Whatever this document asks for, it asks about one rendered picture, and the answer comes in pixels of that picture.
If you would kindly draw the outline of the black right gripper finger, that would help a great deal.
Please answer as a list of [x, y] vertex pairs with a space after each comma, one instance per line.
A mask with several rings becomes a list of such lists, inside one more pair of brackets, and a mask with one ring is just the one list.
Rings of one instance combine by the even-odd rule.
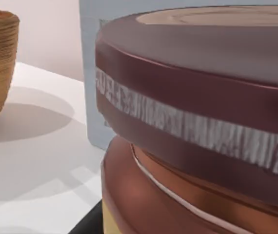
[[68, 234], [103, 234], [102, 200]]

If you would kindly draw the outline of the pale grey-blue box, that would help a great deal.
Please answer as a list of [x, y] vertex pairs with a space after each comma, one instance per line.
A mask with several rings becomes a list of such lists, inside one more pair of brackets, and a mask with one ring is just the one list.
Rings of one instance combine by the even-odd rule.
[[87, 135], [92, 145], [105, 150], [115, 136], [96, 107], [95, 40], [98, 30], [110, 20], [133, 13], [219, 5], [278, 5], [278, 0], [79, 0]]

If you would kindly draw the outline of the brown jar with maroon lid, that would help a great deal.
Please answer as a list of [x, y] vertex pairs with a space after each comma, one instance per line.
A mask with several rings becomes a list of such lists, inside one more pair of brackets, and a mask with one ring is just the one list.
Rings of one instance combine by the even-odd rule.
[[95, 60], [104, 234], [278, 234], [278, 5], [121, 17]]

